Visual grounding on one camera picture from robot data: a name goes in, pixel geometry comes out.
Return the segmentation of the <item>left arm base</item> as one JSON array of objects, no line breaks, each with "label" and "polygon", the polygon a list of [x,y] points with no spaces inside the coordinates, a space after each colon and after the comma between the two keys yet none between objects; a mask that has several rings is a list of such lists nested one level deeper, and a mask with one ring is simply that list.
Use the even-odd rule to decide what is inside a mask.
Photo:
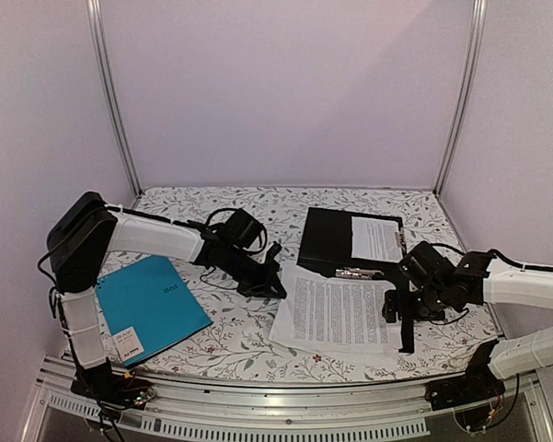
[{"label": "left arm base", "polygon": [[92,368],[84,368],[76,363],[71,392],[118,410],[142,410],[156,397],[151,382],[131,373],[115,374],[109,359]]}]

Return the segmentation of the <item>printed paper sheet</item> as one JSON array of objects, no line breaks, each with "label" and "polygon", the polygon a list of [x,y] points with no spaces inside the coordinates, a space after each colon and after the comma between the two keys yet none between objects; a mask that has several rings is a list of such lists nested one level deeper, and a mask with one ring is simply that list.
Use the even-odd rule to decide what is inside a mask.
[{"label": "printed paper sheet", "polygon": [[351,217],[351,256],[377,262],[398,262],[403,257],[402,219],[365,215]]},{"label": "printed paper sheet", "polygon": [[304,351],[390,353],[401,347],[400,327],[382,316],[386,281],[326,278],[301,267],[282,271],[286,298],[279,302],[269,338]]}]

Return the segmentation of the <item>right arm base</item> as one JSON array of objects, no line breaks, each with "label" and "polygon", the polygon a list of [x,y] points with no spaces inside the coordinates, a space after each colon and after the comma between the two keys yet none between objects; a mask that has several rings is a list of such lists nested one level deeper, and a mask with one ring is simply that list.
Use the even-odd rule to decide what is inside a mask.
[{"label": "right arm base", "polygon": [[497,379],[489,369],[490,353],[497,343],[497,340],[492,340],[481,344],[462,375],[431,381],[425,387],[424,399],[434,411],[495,400],[495,405],[486,404],[479,411],[468,410],[456,414],[458,425],[471,433],[490,428],[505,393],[504,382]]}]

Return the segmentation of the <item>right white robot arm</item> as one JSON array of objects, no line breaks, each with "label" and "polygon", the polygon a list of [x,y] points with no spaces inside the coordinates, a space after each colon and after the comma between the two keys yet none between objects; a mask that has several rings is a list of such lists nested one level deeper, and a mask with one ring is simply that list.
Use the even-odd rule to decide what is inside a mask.
[{"label": "right white robot arm", "polygon": [[[515,304],[553,310],[553,267],[515,262],[498,250],[471,251],[451,263],[426,241],[397,265],[403,280],[385,294],[382,316],[401,323],[402,352],[414,350],[413,324],[438,320],[448,308],[461,313],[469,305]],[[481,344],[457,382],[464,401],[477,401],[502,380],[553,366],[553,326],[512,340]]]}]

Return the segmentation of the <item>black clip folder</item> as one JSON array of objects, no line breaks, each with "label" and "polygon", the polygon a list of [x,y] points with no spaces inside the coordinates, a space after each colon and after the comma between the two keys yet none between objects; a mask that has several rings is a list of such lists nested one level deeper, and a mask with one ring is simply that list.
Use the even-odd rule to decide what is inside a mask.
[{"label": "black clip folder", "polygon": [[[311,207],[305,218],[297,264],[325,277],[386,281],[392,285],[387,290],[408,291],[409,281],[398,269],[399,261],[377,262],[353,259],[351,256],[351,217],[353,215],[399,217]],[[404,239],[403,220],[402,235],[404,257],[407,247]],[[403,354],[412,354],[415,351],[414,320],[403,320],[397,323],[400,325],[398,350]]]}]

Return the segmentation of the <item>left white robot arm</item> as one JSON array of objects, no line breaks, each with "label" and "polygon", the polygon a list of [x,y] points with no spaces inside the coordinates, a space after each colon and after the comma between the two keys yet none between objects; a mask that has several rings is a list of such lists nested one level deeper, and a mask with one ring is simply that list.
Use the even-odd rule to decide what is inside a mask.
[{"label": "left white robot arm", "polygon": [[76,364],[85,369],[84,386],[100,400],[118,392],[118,380],[103,365],[107,356],[99,335],[96,284],[111,252],[167,257],[216,268],[236,283],[244,297],[284,299],[275,257],[280,244],[269,243],[267,229],[243,209],[227,209],[215,223],[178,221],[106,203],[85,192],[52,228],[43,260],[61,297],[64,334]]}]

